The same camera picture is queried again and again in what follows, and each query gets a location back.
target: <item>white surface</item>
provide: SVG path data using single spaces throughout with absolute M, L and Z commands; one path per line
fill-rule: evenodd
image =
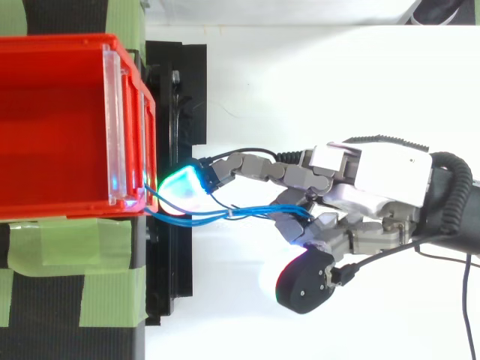
M 345 151 L 342 148 L 333 148 L 328 145 L 317 145 L 313 148 L 310 159 L 311 167 L 340 171 Z
M 348 184 L 334 185 L 323 197 L 323 201 L 344 212 L 359 213 L 374 219 L 378 219 L 378 212 L 384 205 L 392 202 L 391 199 L 365 193 Z
M 419 0 L 150 0 L 164 25 L 404 24 Z
M 208 145 L 194 149 L 197 157 L 385 134 L 453 152 L 480 176 L 479 133 L 470 125 L 479 122 L 480 28 L 149 26 L 147 36 L 208 44 Z M 239 178 L 216 195 L 246 206 L 279 191 Z M 147 359 L 469 359 L 462 265 L 397 254 L 299 316 L 274 306 L 257 285 L 263 260 L 284 246 L 273 224 L 258 219 L 195 229 L 194 297 L 176 301 L 160 328 L 147 329 Z M 477 348 L 479 281 L 473 268 Z
M 432 157 L 426 152 L 384 142 L 366 144 L 361 150 L 355 187 L 421 208 L 431 167 Z

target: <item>coiled black cable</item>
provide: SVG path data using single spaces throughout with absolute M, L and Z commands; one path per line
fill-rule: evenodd
M 375 135 L 375 136 L 356 136 L 345 140 L 346 144 L 365 144 L 365 143 L 391 143 L 406 146 L 407 148 L 417 149 L 421 152 L 428 152 L 428 146 L 415 144 L 399 137 Z
M 302 151 L 279 152 L 277 162 L 284 164 L 299 164 L 302 157 Z
M 442 234 L 454 235 L 460 232 L 465 205 L 472 190 L 472 170 L 464 160 L 448 152 L 435 152 L 431 156 L 433 167 L 445 167 L 454 175 L 450 195 L 443 207 L 440 224 Z

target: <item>blue cable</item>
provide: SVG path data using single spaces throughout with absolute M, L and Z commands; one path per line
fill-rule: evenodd
M 168 224 L 176 225 L 178 227 L 200 227 L 202 225 L 210 224 L 214 221 L 227 219 L 231 217 L 241 218 L 248 216 L 265 216 L 267 214 L 275 212 L 287 212 L 291 214 L 296 214 L 303 218 L 310 218 L 311 215 L 301 206 L 297 205 L 267 205 L 267 206 L 254 206 L 250 208 L 229 208 L 216 211 L 205 211 L 205 212 L 195 212 L 195 211 L 186 211 L 182 208 L 179 208 L 176 205 L 173 205 L 168 200 L 160 196 L 155 190 L 149 187 L 147 184 L 145 188 L 153 193 L 160 201 L 166 203 L 168 206 L 171 206 L 173 209 L 182 212 L 186 215 L 193 216 L 203 216 L 201 219 L 181 219 L 178 217 L 172 217 L 164 214 L 157 214 L 146 208 L 145 212 L 154 216 L 160 221 L 166 222 Z
M 167 199 L 164 199 L 160 196 L 155 190 L 145 184 L 145 188 L 154 194 L 160 201 L 166 203 L 168 206 L 171 206 L 175 210 L 182 212 L 186 215 L 194 215 L 194 216 L 209 216 L 209 215 L 232 215 L 232 216 L 253 216 L 253 215 L 266 215 L 271 214 L 274 212 L 288 212 L 292 214 L 296 214 L 303 218 L 311 218 L 310 213 L 302 208 L 301 206 L 297 205 L 265 205 L 265 206 L 252 206 L 250 208 L 235 208 L 235 209 L 228 209 L 228 210 L 215 210 L 215 211 L 205 211 L 205 212 L 195 212 L 195 211 L 187 211 L 183 208 L 179 208 L 178 206 L 172 204 Z

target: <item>screw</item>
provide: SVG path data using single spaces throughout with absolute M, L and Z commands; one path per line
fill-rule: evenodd
M 172 83 L 175 85 L 180 83 L 180 72 L 178 70 L 172 71 Z

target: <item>black shoe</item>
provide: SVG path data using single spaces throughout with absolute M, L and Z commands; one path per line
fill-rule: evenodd
M 413 25 L 447 25 L 455 15 L 464 0 L 422 0 L 413 12 Z

